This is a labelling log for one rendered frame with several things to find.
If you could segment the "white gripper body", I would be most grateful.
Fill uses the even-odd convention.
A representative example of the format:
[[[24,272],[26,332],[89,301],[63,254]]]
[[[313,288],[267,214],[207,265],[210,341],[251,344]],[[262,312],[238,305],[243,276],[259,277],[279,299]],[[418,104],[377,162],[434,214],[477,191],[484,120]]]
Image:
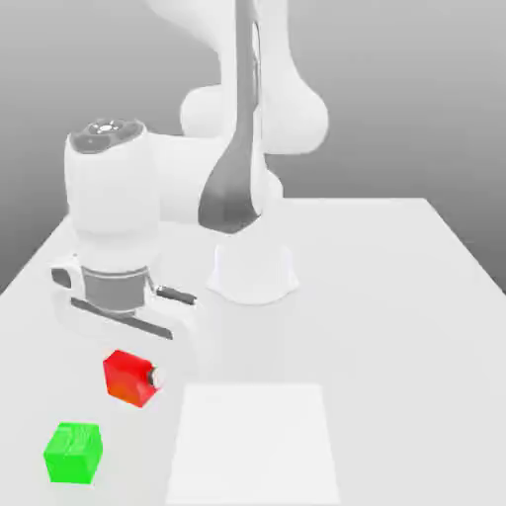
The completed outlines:
[[[165,359],[175,353],[197,359],[201,354],[196,305],[154,296],[135,315],[120,318],[84,308],[64,289],[51,293],[51,303],[59,329],[75,341],[146,359]]]

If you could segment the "small green cube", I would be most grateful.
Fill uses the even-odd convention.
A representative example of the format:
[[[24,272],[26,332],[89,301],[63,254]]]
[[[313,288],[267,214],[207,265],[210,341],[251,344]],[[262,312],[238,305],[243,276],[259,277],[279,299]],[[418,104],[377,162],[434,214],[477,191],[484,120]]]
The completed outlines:
[[[91,484],[103,454],[98,424],[60,422],[44,451],[49,480]]]

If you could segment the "small red cube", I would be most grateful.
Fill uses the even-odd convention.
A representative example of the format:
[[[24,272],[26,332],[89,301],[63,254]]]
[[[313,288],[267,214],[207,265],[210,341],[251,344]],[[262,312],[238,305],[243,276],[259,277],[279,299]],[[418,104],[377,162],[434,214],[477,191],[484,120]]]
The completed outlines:
[[[142,408],[158,391],[148,382],[151,361],[123,350],[115,350],[103,361],[107,392],[110,396]]]

